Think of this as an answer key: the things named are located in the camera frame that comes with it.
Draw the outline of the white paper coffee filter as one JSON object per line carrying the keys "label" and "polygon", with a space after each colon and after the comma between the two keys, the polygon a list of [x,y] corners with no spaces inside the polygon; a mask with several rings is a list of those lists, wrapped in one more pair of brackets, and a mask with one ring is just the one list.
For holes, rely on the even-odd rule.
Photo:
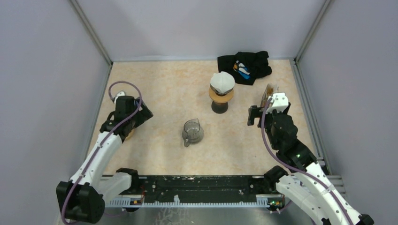
{"label": "white paper coffee filter", "polygon": [[235,79],[232,75],[224,71],[214,73],[210,79],[210,86],[213,86],[218,90],[232,89],[235,86]]}

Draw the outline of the clear glass carafe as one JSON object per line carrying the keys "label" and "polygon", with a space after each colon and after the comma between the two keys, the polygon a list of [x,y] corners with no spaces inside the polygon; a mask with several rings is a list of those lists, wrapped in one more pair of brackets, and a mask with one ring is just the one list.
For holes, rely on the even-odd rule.
{"label": "clear glass carafe", "polygon": [[185,122],[182,130],[182,139],[184,147],[189,147],[190,144],[199,143],[204,138],[204,130],[200,125],[198,118],[191,119]]}

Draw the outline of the orange coffee filter pack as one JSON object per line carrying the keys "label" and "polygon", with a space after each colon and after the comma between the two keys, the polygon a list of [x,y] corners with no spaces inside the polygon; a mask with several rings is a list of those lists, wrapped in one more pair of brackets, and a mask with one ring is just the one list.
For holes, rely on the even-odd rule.
{"label": "orange coffee filter pack", "polygon": [[274,93],[278,92],[278,89],[279,87],[277,84],[269,83],[266,86],[265,91],[262,95],[260,106],[264,107],[266,105],[268,98],[271,97]]}

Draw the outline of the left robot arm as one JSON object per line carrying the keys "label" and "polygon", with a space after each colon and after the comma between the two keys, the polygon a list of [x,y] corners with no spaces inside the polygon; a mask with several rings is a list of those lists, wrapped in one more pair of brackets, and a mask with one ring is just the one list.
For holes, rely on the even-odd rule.
{"label": "left robot arm", "polygon": [[130,168],[120,168],[110,179],[100,182],[110,159],[127,137],[153,116],[140,97],[118,96],[114,103],[115,110],[102,124],[88,158],[68,181],[56,187],[61,219],[66,225],[95,224],[115,197],[124,191],[135,194],[140,190],[138,172]]}

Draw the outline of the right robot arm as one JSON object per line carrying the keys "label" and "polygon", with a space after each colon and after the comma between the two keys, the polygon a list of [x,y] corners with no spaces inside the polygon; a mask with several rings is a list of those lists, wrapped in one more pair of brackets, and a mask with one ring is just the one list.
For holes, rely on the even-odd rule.
{"label": "right robot arm", "polygon": [[247,122],[251,126],[255,118],[260,119],[265,147],[279,163],[265,173],[265,189],[288,197],[314,225],[373,225],[370,215],[359,213],[341,196],[311,150],[297,138],[289,109],[270,113],[266,109],[252,105]]}

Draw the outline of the clear ribbed glass dripper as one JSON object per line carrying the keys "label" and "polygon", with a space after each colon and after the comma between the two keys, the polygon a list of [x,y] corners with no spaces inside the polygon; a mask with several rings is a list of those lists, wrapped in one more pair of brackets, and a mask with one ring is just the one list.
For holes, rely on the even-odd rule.
{"label": "clear ribbed glass dripper", "polygon": [[213,86],[211,86],[210,89],[211,89],[216,95],[218,95],[218,96],[225,96],[225,95],[227,95],[228,93],[230,93],[230,92],[233,91],[233,88],[232,88],[232,89],[228,89],[228,90],[218,90],[218,89],[216,89],[216,88],[213,87]]}

